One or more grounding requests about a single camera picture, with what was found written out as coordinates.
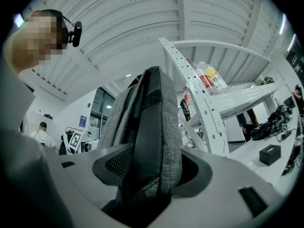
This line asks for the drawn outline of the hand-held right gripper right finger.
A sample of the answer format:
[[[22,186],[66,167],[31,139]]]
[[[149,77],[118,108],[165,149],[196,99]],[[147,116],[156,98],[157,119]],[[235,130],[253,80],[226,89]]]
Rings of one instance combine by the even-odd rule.
[[[190,148],[182,156],[190,166],[172,190],[172,228],[258,227],[283,199],[238,161]]]

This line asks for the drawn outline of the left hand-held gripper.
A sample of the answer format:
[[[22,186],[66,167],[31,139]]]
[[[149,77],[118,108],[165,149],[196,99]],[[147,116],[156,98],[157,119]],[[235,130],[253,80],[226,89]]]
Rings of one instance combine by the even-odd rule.
[[[74,131],[70,140],[68,140],[67,133],[63,133],[63,141],[65,144],[66,154],[78,153],[81,147],[81,139],[83,132]]]

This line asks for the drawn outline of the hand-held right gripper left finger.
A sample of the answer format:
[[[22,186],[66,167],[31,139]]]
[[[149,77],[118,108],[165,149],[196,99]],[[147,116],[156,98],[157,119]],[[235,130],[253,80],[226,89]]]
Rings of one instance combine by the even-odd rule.
[[[98,209],[115,201],[132,162],[133,144],[120,144],[85,153],[57,155],[46,150],[55,184],[66,188],[72,200],[82,197]]]

